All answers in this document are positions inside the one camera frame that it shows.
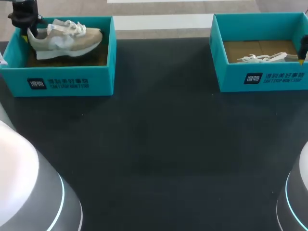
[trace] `cardboard insert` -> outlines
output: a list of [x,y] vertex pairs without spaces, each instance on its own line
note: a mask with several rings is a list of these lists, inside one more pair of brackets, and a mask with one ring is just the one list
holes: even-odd
[[294,44],[291,40],[271,40],[271,41],[226,41],[223,42],[229,63],[238,63],[245,56],[254,54],[269,55],[280,52],[297,55]]
[[91,52],[79,56],[60,56],[54,59],[37,60],[35,52],[30,48],[27,67],[59,67],[59,66],[106,66],[108,45],[100,44]]

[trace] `shoe sole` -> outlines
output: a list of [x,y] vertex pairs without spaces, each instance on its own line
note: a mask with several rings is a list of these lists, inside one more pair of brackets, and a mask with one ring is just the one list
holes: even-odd
[[70,57],[82,56],[86,53],[89,53],[91,50],[95,49],[99,44],[100,42],[79,51],[67,51],[67,50],[37,51],[37,60],[53,59],[59,56],[70,56]]

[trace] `glowing blue ring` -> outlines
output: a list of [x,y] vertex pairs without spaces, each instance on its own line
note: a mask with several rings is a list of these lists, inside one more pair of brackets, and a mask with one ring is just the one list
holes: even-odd
[[295,219],[297,220],[297,222],[304,228],[304,230],[308,231],[308,229],[306,228],[306,226],[298,219],[298,217],[295,215],[293,209],[291,208],[290,202],[289,202],[289,198],[288,198],[288,193],[287,193],[287,185],[288,185],[288,180],[289,180],[289,176],[291,173],[289,173],[288,178],[287,178],[287,182],[285,183],[285,197],[287,199],[287,203],[289,205],[290,211],[293,214],[293,216],[295,217]]

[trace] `printed logo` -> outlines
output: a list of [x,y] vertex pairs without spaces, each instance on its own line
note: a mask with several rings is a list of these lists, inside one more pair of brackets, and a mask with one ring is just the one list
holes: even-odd
[[261,80],[262,73],[248,73],[244,84],[258,84]]
[[42,78],[28,78],[29,86],[33,90],[46,90],[47,87]]

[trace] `shoe tongue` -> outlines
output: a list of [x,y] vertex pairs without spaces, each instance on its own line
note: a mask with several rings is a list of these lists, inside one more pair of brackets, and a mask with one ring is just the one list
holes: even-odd
[[66,26],[59,26],[59,25],[54,25],[54,24],[48,24],[48,26],[47,26],[47,35],[49,35],[52,30],[58,30],[58,31],[61,31],[61,32],[74,31],[74,29],[68,29],[68,27],[66,27]]

